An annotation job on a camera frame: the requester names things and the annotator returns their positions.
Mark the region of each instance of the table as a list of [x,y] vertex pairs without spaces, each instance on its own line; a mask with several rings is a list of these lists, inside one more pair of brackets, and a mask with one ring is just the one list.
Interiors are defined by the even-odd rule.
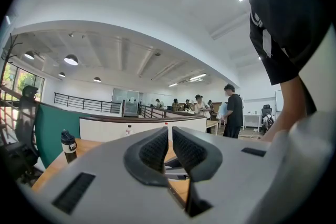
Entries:
[[206,128],[210,128],[212,126],[215,126],[215,134],[218,133],[218,121],[206,121]]
[[[87,151],[102,144],[102,142],[89,141],[79,138],[76,138],[76,143],[77,143],[76,152],[77,157],[79,158]],[[169,141],[169,149],[164,161],[167,161],[175,156],[176,154],[173,150],[173,143]],[[35,184],[32,186],[32,190],[39,191],[49,179],[51,179],[56,173],[58,173],[58,171],[66,167],[67,164],[68,163],[65,158],[65,154],[61,152],[57,156],[57,158],[54,159],[54,161],[49,165],[49,167],[44,171],[44,173],[39,177],[39,179],[35,182]],[[169,180],[169,183],[173,187],[173,191],[175,191],[181,197],[181,199],[184,202],[186,202],[189,189],[189,179],[180,181]]]
[[260,123],[261,123],[261,115],[250,115],[246,114],[243,116],[243,130],[245,129],[245,117],[258,117],[258,132],[260,130]]

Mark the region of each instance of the railing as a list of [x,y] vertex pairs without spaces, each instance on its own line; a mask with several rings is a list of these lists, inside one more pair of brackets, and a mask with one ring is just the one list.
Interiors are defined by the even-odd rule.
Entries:
[[140,105],[139,115],[143,116],[145,119],[162,119],[162,118],[174,118],[174,117],[186,117],[191,116],[190,114],[172,111],[166,109],[159,109],[154,106]]
[[65,95],[61,93],[55,92],[54,98],[55,104],[62,104],[72,108],[78,108],[82,110],[93,110],[105,113],[120,113],[120,107],[122,103],[115,103],[115,102],[105,102],[105,101],[98,101],[93,99],[86,99],[80,97],[74,97],[70,95]]

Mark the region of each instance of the window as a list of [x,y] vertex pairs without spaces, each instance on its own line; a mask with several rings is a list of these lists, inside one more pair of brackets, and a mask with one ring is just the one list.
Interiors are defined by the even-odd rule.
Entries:
[[14,87],[14,80],[16,77],[16,72],[17,72],[17,67],[11,65],[10,63],[7,63],[5,67],[5,73],[4,73],[2,85],[12,90]]
[[[41,100],[42,96],[42,90],[44,85],[44,78],[41,78],[35,74],[32,74],[30,72],[27,72],[26,70],[23,70],[15,65],[12,65],[10,63],[6,64],[5,72],[3,76],[3,83],[5,87],[14,90],[17,93],[22,94],[22,90],[26,86],[34,86],[37,87],[37,93],[36,93],[36,101]],[[11,95],[6,95],[7,100],[11,100]]]

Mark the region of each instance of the sticker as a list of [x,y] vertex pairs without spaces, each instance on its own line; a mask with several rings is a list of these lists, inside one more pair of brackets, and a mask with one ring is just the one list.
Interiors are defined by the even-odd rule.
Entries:
[[64,145],[64,144],[62,144],[62,148],[63,148],[63,151],[64,151],[65,153],[72,153],[72,152],[75,152],[75,151],[76,151],[77,143],[74,142],[74,143],[71,144],[71,145]]

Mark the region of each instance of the floor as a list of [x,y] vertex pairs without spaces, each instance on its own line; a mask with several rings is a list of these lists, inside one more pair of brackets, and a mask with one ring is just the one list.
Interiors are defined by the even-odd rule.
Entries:
[[[224,126],[221,124],[221,127],[219,128],[218,126],[218,134],[217,135],[223,135],[224,132]],[[215,134],[215,127],[211,127],[211,133]],[[243,139],[243,140],[247,140],[247,139],[253,139],[253,140],[258,140],[262,138],[262,135],[259,132],[255,132],[254,128],[245,128],[245,130],[243,130],[243,128],[240,129],[240,133],[238,136],[238,139]]]

